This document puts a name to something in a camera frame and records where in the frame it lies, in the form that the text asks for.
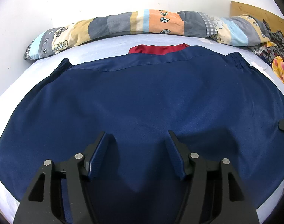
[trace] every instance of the white wall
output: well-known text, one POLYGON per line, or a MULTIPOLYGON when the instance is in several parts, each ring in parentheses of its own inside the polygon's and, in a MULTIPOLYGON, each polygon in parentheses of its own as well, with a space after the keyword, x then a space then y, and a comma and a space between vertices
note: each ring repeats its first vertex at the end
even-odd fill
MULTIPOLYGON (((201 11, 229 16, 232 0, 0 0, 0 95, 30 66, 28 44, 43 31, 82 19, 140 9, 201 11)), ((273 0, 234 0, 281 17, 273 0)))

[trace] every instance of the white bed sheet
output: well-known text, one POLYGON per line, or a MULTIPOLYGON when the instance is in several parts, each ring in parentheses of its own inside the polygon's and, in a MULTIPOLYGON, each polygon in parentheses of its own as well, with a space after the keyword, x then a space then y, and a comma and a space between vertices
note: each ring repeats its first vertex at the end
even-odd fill
MULTIPOLYGON (((0 97, 0 137, 18 103, 37 83, 49 76, 62 59, 68 58, 71 64, 75 65, 86 61, 124 55, 128 53, 131 47, 139 44, 166 46, 182 43, 200 45, 224 55, 236 51, 240 52, 250 65, 266 75, 284 95, 284 84, 273 73, 271 67, 247 49, 223 45, 204 38, 162 34, 126 35, 94 41, 34 62, 0 97)), ((284 179, 276 191, 257 209, 260 223, 264 222, 270 215, 283 193, 284 179)), ((0 209, 10 223, 13 223, 18 206, 19 202, 0 182, 0 209)))

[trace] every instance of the navy blue garment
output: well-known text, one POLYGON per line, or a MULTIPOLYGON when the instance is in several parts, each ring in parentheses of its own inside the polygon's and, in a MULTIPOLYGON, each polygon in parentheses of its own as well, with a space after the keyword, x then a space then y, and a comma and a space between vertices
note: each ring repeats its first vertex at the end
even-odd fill
POLYGON ((284 178, 284 96, 235 52, 200 46, 80 65, 64 59, 19 103, 0 138, 0 180, 17 200, 46 159, 115 136, 89 195, 100 223, 171 224, 186 185, 166 132, 202 157, 229 158, 259 207, 284 178))

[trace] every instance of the wooden board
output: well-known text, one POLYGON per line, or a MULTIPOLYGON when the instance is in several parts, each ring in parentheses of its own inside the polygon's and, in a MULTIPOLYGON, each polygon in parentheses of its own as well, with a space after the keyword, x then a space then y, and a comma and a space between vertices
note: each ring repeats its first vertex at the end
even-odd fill
POLYGON ((284 19, 258 7, 245 3, 231 2, 230 16, 239 16, 241 14, 249 14, 260 21, 265 20, 272 32, 280 30, 284 35, 284 19))

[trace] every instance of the light blue stripe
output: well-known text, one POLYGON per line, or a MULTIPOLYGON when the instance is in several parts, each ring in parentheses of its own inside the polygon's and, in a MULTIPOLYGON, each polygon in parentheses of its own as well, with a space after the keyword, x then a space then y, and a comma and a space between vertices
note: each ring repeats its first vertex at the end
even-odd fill
POLYGON ((248 46, 248 37, 244 34, 239 26, 233 21, 226 20, 225 18, 221 18, 224 23, 227 24, 230 33, 231 33, 231 41, 230 45, 234 46, 248 46))
POLYGON ((41 41, 42 36, 44 35, 45 32, 41 33, 32 43, 31 47, 30 47, 30 51, 29 51, 29 56, 36 60, 39 58, 39 53, 38 53, 38 49, 39 49, 39 44, 41 41))
POLYGON ((144 10, 143 31, 149 32, 149 9, 144 10))

